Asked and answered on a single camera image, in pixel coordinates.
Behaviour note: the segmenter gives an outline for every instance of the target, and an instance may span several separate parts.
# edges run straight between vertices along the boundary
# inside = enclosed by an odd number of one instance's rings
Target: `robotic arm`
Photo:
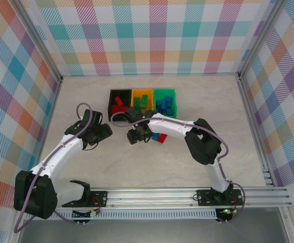
[[[86,110],[82,120],[70,126],[60,141],[59,145],[51,152],[64,144],[70,137],[77,134],[84,128],[90,116],[90,111]],[[99,142],[112,135],[112,131],[107,124],[101,124],[102,113],[94,111],[91,124],[77,138],[64,145],[53,155],[52,159],[43,167],[47,156],[42,162],[33,167],[29,172],[21,171],[16,176],[14,209],[20,211],[26,203],[27,192],[30,188],[35,175],[39,172],[39,177],[31,191],[29,201],[25,208],[25,212],[37,217],[49,218],[58,206],[64,205],[71,201],[77,201],[80,207],[86,207],[92,199],[90,185],[72,180],[63,188],[56,190],[55,183],[61,171],[67,166],[70,160],[87,145],[97,145]],[[211,134],[203,130],[188,127],[200,126],[213,131],[211,126],[203,119],[197,121],[181,121],[165,117],[154,111],[146,111],[145,114],[130,107],[124,114],[124,118],[129,123],[136,123],[133,129],[127,133],[128,140],[131,144],[138,141],[148,142],[152,133],[163,133],[178,139],[185,140],[192,157],[199,163],[205,165],[205,168],[211,178],[212,193],[210,200],[216,201],[218,204],[224,204],[231,198],[233,185],[230,184],[222,175],[219,164],[215,160],[221,152],[221,142]]]

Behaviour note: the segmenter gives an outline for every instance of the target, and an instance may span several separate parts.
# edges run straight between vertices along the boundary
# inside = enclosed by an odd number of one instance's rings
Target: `plaid wall panel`
[[[108,75],[234,73],[256,31],[252,24],[264,13],[259,14],[260,6],[269,1],[23,0],[23,4],[64,74]]]
[[[7,0],[0,0],[0,242],[12,230],[14,180],[38,159],[57,81]]]
[[[272,11],[272,9],[273,9],[273,7],[274,7],[274,4],[275,4],[276,2],[277,2],[277,0],[270,0],[270,3],[269,3],[269,5],[267,6],[267,9],[265,10],[265,12],[264,12],[264,14],[263,14],[262,19],[261,19],[261,21],[260,21],[258,27],[256,28],[256,31],[254,32],[251,41],[250,41],[249,44],[248,44],[248,47],[247,47],[247,49],[246,49],[246,51],[245,51],[245,53],[244,53],[244,55],[243,55],[243,58],[242,58],[241,62],[240,62],[239,65],[238,65],[237,72],[240,72],[240,71],[241,71],[241,69],[242,69],[242,67],[243,67],[243,65],[244,65],[244,63],[245,63],[245,61],[246,61],[246,59],[247,59],[247,57],[248,57],[248,54],[249,54],[250,50],[251,50],[251,49],[253,48],[253,46],[255,45],[256,40],[257,40],[257,38],[258,38],[258,35],[259,35],[260,31],[262,30],[262,28],[264,27],[265,22],[267,21],[267,19],[268,19],[270,13],[271,13],[271,11]]]
[[[294,203],[294,0],[279,16],[245,85],[275,177]]]

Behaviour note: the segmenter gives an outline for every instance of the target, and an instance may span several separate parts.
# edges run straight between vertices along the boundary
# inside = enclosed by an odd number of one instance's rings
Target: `red block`
[[[111,108],[111,115],[117,112],[126,112],[127,109],[129,109],[129,106],[123,106],[123,105],[112,105]]]
[[[157,141],[160,143],[164,143],[165,139],[166,139],[167,135],[166,134],[162,134],[158,137]]]
[[[118,105],[123,105],[122,100],[120,99],[119,96],[117,96],[117,97],[115,98],[115,100],[116,100],[116,103],[117,103]]]

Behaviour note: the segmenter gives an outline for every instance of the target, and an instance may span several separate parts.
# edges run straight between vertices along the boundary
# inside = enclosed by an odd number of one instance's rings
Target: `marble floor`
[[[203,118],[229,145],[222,160],[228,178],[243,186],[265,186],[234,76],[88,76],[66,77],[48,131],[42,158],[59,143],[76,122],[76,106],[87,102],[104,114],[110,89],[173,88],[177,118]],[[113,135],[92,151],[76,155],[60,174],[58,184],[77,179],[91,187],[205,187],[211,186],[203,166],[191,157],[185,141],[168,137],[164,144],[130,145],[129,128],[110,127]]]

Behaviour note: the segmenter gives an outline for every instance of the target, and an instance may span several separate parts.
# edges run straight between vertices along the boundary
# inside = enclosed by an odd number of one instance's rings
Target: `yellow bin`
[[[145,112],[145,110],[154,110],[154,90],[132,90],[131,91],[131,106],[133,106],[133,100],[136,97],[139,97],[142,99],[143,95],[148,95],[148,101],[146,105],[146,109],[141,109],[142,112]]]

